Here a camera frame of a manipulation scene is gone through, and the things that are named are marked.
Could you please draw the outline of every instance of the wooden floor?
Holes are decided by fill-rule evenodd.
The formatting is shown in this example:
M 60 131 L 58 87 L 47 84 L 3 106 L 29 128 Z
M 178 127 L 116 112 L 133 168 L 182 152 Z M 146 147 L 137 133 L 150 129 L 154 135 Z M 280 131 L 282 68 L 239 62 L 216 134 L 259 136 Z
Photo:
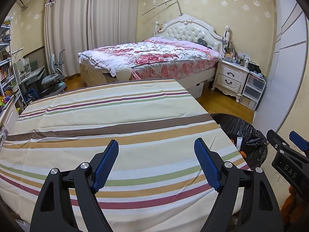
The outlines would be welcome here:
M 235 99 L 224 95 L 216 88 L 215 90 L 206 89 L 197 101 L 208 113 L 227 113 L 252 124 L 254 111 L 237 103 Z
M 66 78 L 65 82 L 67 84 L 66 91 L 86 87 L 86 84 L 81 82 L 79 74 Z M 251 109 L 237 103 L 234 97 L 226 96 L 218 89 L 206 89 L 197 101 L 208 113 L 228 113 L 242 118 L 248 123 L 253 121 L 254 112 Z
M 84 88 L 87 86 L 86 84 L 83 84 L 81 82 L 80 74 L 70 76 L 66 78 L 64 82 L 67 85 L 66 91 L 77 90 L 77 89 Z

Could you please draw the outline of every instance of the curtain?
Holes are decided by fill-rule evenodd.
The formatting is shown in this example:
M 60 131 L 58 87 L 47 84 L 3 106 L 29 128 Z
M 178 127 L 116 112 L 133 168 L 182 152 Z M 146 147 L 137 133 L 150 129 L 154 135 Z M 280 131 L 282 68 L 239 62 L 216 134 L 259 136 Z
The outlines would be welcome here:
M 49 37 L 48 37 L 48 32 L 50 32 L 50 29 L 48 28 L 48 26 L 50 26 L 50 22 L 48 23 L 48 20 L 50 20 L 50 17 L 48 17 L 48 13 L 50 10 L 50 6 L 45 6 L 45 12 L 44 12 L 44 45 L 45 45 L 45 58 L 46 58 L 46 64 L 47 64 L 47 71 L 49 74 L 51 74 L 50 72 L 50 68 L 49 68 L 49 56 L 50 56 L 50 49 L 49 49 Z
M 91 0 L 88 13 L 89 49 L 118 44 L 118 1 Z
M 52 0 L 56 3 L 45 10 L 45 39 L 47 57 L 65 49 L 63 73 L 72 76 L 79 73 L 78 53 L 88 50 L 87 12 L 89 0 Z
M 118 44 L 136 41 L 138 0 L 119 0 Z

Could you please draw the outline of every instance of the trash can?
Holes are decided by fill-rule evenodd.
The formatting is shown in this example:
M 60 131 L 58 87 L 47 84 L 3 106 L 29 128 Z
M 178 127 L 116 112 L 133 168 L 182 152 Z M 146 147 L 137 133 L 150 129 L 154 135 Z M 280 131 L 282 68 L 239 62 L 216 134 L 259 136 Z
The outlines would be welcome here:
M 240 150 L 247 158 L 248 166 L 253 169 L 260 167 L 266 160 L 267 140 L 261 131 L 256 130 L 251 124 L 233 115 L 225 113 L 211 114 L 214 121 L 219 124 L 226 135 L 237 142 L 237 137 L 242 137 Z

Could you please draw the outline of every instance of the wallpaper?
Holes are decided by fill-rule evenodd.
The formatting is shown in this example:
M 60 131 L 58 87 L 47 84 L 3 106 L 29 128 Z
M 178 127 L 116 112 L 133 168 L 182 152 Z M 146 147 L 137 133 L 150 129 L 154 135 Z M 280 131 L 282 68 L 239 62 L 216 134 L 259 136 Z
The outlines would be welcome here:
M 23 55 L 44 46 L 44 12 L 46 0 L 30 0 L 22 12 Z
M 30 0 L 28 8 L 22 12 L 15 3 L 10 10 L 13 16 L 11 22 L 11 49 L 12 51 L 24 48 L 16 55 L 17 59 L 44 46 L 44 11 L 46 0 Z
M 153 36 L 156 21 L 160 24 L 179 16 L 177 4 L 169 2 L 146 15 L 143 13 L 167 0 L 139 0 L 137 41 Z M 231 27 L 237 51 L 251 55 L 265 74 L 268 70 L 274 38 L 273 0 L 179 0 L 182 13 L 213 26 L 219 35 Z
M 19 49 L 21 49 L 23 46 L 21 44 L 21 21 L 22 21 L 22 15 L 21 15 L 21 7 L 15 3 L 14 6 L 11 8 L 10 12 L 9 12 L 9 16 L 13 17 L 13 20 L 11 22 L 11 51 L 17 51 Z M 14 55 L 14 57 L 16 57 L 16 60 L 14 58 L 12 58 L 12 61 L 15 62 L 19 59 L 23 58 L 23 54 L 22 52 L 17 53 L 16 55 Z

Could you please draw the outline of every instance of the blue gripper pad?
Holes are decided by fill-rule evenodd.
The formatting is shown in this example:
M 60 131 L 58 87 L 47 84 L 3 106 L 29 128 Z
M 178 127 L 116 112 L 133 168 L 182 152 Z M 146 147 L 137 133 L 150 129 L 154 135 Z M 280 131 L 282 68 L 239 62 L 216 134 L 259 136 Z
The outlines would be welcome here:
M 306 152 L 308 151 L 308 142 L 302 138 L 298 133 L 295 131 L 291 131 L 289 134 L 289 139 L 292 141 L 301 151 Z
M 218 191 L 221 187 L 219 182 L 219 171 L 212 161 L 210 155 L 204 148 L 204 145 L 200 139 L 195 140 L 194 142 L 194 152 L 200 163 L 200 166 L 204 172 L 204 175 L 207 179 L 208 184 Z
M 97 170 L 95 171 L 95 180 L 92 188 L 98 192 L 101 188 L 104 187 L 107 178 L 109 176 L 109 173 L 112 170 L 112 167 L 115 163 L 115 160 L 119 153 L 119 146 L 118 142 L 114 141 L 110 147 L 107 147 L 106 149 L 109 150 L 105 154 L 103 160 L 101 161 L 100 165 L 98 166 Z

